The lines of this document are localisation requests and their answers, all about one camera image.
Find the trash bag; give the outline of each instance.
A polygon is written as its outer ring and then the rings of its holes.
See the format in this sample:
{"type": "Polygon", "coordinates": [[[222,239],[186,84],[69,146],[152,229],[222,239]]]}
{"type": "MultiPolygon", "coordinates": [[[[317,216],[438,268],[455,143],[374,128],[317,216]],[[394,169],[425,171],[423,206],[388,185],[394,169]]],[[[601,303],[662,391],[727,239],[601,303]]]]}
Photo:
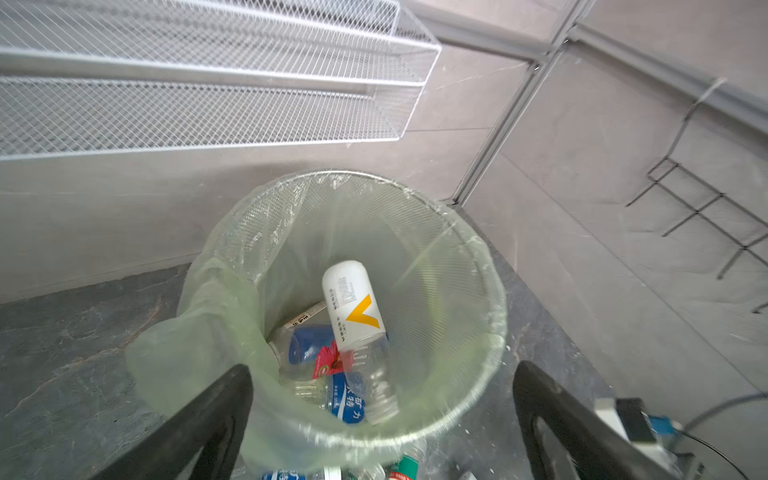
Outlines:
{"type": "Polygon", "coordinates": [[[126,351],[139,394],[173,415],[233,364],[253,378],[240,453],[261,473],[396,460],[450,429],[501,362],[505,292],[487,246],[451,208],[394,180],[350,170],[258,187],[215,227],[187,273],[178,317],[126,351]],[[368,270],[389,334],[400,413],[347,425],[290,395],[266,338],[323,299],[329,266],[368,270]]]}

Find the yellow v logo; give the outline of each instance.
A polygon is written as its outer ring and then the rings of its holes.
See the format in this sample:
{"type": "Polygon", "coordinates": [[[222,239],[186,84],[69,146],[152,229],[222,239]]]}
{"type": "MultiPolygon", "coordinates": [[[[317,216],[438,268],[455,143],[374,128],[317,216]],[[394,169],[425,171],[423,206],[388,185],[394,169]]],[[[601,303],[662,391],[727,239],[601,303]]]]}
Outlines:
{"type": "Polygon", "coordinates": [[[372,303],[373,303],[373,300],[371,300],[370,295],[362,299],[362,302],[360,302],[360,304],[357,307],[355,307],[352,313],[350,313],[349,316],[346,317],[346,321],[363,323],[365,325],[374,326],[377,329],[380,329],[381,326],[379,325],[379,321],[376,318],[365,315],[363,313],[368,309],[369,306],[371,306],[372,303]]]}

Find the trash can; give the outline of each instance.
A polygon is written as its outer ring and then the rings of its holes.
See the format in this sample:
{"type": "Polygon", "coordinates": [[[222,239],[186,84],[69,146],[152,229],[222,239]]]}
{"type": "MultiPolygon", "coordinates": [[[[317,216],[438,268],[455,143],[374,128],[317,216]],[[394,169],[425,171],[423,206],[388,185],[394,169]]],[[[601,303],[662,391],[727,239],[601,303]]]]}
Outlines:
{"type": "Polygon", "coordinates": [[[505,293],[487,246],[451,208],[378,175],[319,170],[242,199],[187,273],[178,317],[127,348],[151,407],[173,415],[235,363],[253,406],[240,450],[254,473],[394,461],[405,444],[451,428],[501,362],[505,293]],[[323,299],[326,269],[368,270],[389,334],[400,413],[347,425],[290,395],[266,337],[323,299]]]}

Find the white bottle label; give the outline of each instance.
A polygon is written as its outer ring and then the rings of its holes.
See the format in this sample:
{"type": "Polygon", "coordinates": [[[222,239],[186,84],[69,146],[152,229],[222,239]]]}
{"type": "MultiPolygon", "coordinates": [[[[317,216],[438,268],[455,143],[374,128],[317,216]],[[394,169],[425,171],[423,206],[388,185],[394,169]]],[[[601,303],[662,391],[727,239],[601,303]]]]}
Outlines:
{"type": "Polygon", "coordinates": [[[386,333],[362,263],[348,260],[330,267],[323,275],[323,292],[340,352],[386,333]]]}

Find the black cable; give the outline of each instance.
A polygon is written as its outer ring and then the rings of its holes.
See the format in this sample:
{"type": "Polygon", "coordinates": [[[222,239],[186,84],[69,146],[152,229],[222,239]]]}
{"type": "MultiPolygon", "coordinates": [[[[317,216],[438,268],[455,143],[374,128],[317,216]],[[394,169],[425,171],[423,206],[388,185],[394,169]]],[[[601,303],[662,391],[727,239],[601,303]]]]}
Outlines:
{"type": "Polygon", "coordinates": [[[697,415],[696,418],[688,422],[681,430],[677,431],[675,438],[672,439],[672,441],[669,444],[669,450],[671,452],[674,450],[674,448],[677,446],[677,443],[680,441],[681,435],[685,435],[686,432],[690,432],[691,430],[695,429],[702,423],[711,419],[718,413],[721,413],[724,410],[728,410],[731,407],[741,405],[742,403],[754,402],[755,400],[764,400],[764,399],[768,399],[768,392],[751,393],[749,395],[736,397],[735,399],[726,400],[725,402],[719,403],[714,407],[708,410],[705,410],[701,414],[697,415]]]}
{"type": "Polygon", "coordinates": [[[741,474],[741,476],[742,476],[742,477],[744,477],[744,480],[750,480],[750,478],[746,476],[746,473],[744,473],[744,472],[741,470],[741,468],[737,467],[737,465],[736,465],[735,463],[733,463],[733,460],[731,460],[730,458],[728,458],[728,457],[727,457],[727,456],[726,456],[724,453],[722,453],[720,450],[718,450],[718,449],[714,448],[714,447],[713,447],[712,445],[710,445],[709,443],[705,442],[704,440],[700,439],[699,437],[696,437],[696,436],[694,436],[694,435],[691,435],[691,434],[690,434],[690,433],[688,433],[688,432],[682,432],[682,431],[678,431],[678,433],[679,433],[680,435],[684,435],[684,436],[688,437],[688,438],[689,438],[689,439],[691,439],[691,440],[695,440],[696,442],[699,442],[701,445],[704,445],[704,446],[705,446],[705,447],[707,447],[709,450],[712,450],[713,452],[717,453],[719,456],[723,457],[723,460],[725,460],[726,462],[730,463],[730,465],[731,465],[732,467],[734,467],[734,468],[737,470],[737,472],[739,472],[739,473],[741,474]]]}

